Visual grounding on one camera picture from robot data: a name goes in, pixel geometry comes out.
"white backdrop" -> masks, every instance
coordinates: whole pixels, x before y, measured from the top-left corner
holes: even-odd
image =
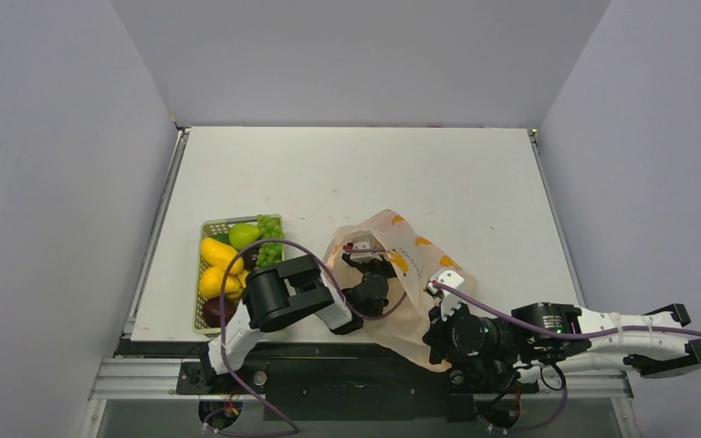
[[[701,329],[701,2],[613,0],[541,128],[584,296]],[[643,436],[701,436],[701,370],[633,381]]]
[[[538,126],[609,0],[112,0],[181,125]]]
[[[175,136],[108,0],[0,1],[0,437],[76,435]]]

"white tabletop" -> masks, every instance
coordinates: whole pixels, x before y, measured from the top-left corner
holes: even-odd
[[[524,130],[192,128],[131,338],[207,340],[192,331],[200,225],[256,214],[281,214],[287,238],[322,256],[338,227],[390,208],[488,305],[577,304],[533,153]],[[316,317],[266,339],[369,342]]]

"green pear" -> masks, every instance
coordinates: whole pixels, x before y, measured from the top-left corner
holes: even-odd
[[[230,228],[230,245],[240,251],[247,245],[253,244],[261,235],[262,230],[256,225],[235,224],[235,226]]]

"bolt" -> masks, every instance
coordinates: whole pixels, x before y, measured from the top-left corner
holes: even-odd
[[[254,373],[254,384],[256,386],[262,386],[267,381],[267,375],[264,371],[257,371]]]
[[[463,372],[461,372],[461,371],[459,371],[459,370],[455,370],[455,371],[453,371],[453,372],[450,373],[450,381],[451,381],[454,385],[461,385],[461,384],[464,383],[464,380],[465,380],[465,379],[464,379],[464,373],[463,373]]]

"basket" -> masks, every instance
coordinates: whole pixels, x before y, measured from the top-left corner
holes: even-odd
[[[283,228],[283,218],[279,214],[269,214],[270,217],[277,219],[280,222],[281,228]],[[200,240],[206,237],[211,237],[219,233],[229,233],[230,228],[235,224],[256,224],[256,216],[247,217],[236,217],[232,219],[219,219],[215,221],[208,221],[200,226]],[[281,248],[281,260],[283,260],[283,248]],[[202,257],[200,257],[200,241],[197,242],[197,275],[195,276],[194,285],[194,318],[192,331],[205,335],[209,338],[214,337],[222,332],[220,328],[208,327],[203,321],[203,304],[207,301],[205,298],[201,297],[198,293],[200,288],[200,276],[203,274],[205,269],[211,267]]]

